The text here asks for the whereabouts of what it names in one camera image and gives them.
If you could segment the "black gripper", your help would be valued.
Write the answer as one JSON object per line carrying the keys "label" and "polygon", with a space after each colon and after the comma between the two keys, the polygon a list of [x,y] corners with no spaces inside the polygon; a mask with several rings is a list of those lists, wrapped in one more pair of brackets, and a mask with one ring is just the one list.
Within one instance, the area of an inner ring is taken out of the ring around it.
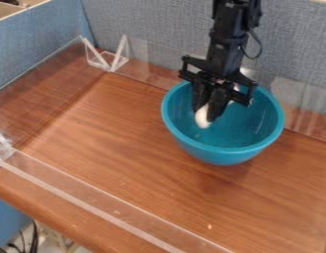
{"label": "black gripper", "polygon": [[213,44],[205,59],[182,58],[179,76],[193,83],[193,110],[198,112],[209,102],[209,122],[223,115],[230,102],[251,104],[258,83],[242,73],[245,55],[242,44]]}

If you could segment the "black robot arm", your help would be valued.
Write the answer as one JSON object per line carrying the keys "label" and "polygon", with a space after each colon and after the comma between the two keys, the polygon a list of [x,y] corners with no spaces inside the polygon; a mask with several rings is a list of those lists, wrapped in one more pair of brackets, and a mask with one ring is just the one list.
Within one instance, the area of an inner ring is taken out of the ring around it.
{"label": "black robot arm", "polygon": [[258,82],[242,73],[247,55],[249,38],[261,25],[262,0],[214,0],[214,27],[210,31],[210,46],[205,59],[186,55],[179,76],[193,85],[193,110],[207,107],[206,119],[213,123],[222,117],[231,102],[250,106]]}

